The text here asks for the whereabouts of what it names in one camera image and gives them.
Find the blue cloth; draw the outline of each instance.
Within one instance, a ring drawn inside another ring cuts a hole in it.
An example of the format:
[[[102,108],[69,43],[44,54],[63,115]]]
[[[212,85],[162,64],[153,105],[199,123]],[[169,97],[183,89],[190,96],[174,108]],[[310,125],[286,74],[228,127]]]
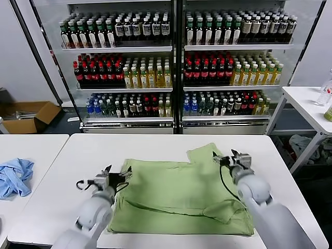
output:
[[[0,164],[0,200],[7,199],[12,193],[18,193],[21,197],[31,193],[24,181],[32,177],[33,164],[19,158]]]

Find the black cable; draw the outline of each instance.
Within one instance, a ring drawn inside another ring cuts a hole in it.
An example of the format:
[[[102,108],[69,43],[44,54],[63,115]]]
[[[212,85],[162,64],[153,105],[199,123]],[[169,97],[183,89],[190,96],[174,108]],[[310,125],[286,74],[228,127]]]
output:
[[[229,188],[226,186],[226,184],[225,184],[225,182],[224,182],[224,179],[223,179],[222,166],[221,166],[221,165],[220,165],[220,167],[219,167],[219,172],[220,172],[220,179],[222,180],[222,183],[223,183],[224,187],[227,189],[228,192],[230,192],[230,194],[231,194],[232,196],[234,196],[238,201],[240,201],[239,197],[237,197],[236,195],[234,195],[234,194],[232,193],[232,191],[230,191]]]

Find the display cooler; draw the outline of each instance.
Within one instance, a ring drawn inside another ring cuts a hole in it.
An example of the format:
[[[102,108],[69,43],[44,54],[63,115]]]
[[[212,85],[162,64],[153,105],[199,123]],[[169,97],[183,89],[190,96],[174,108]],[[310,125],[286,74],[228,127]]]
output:
[[[324,6],[317,0],[11,2],[40,44],[31,28],[38,23],[82,132],[148,134],[263,134]],[[49,55],[37,52],[48,71]]]

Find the cardboard box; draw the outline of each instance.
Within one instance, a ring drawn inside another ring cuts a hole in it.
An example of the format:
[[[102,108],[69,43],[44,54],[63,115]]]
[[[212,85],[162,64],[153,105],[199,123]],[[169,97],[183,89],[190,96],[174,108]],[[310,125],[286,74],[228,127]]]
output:
[[[0,116],[6,118],[17,110],[37,113],[34,118],[22,120],[4,120],[3,125],[10,134],[30,134],[42,132],[60,112],[52,102],[17,102],[0,104]]]

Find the green cloth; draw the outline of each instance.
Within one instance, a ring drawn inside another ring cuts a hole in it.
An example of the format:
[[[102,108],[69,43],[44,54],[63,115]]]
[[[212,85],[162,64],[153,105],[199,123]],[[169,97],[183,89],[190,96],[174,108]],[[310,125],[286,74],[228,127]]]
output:
[[[253,235],[251,216],[223,186],[212,152],[215,144],[187,152],[187,162],[127,159],[132,167],[129,186],[117,196],[112,232],[157,234]],[[226,186],[236,193],[229,170],[222,168]]]

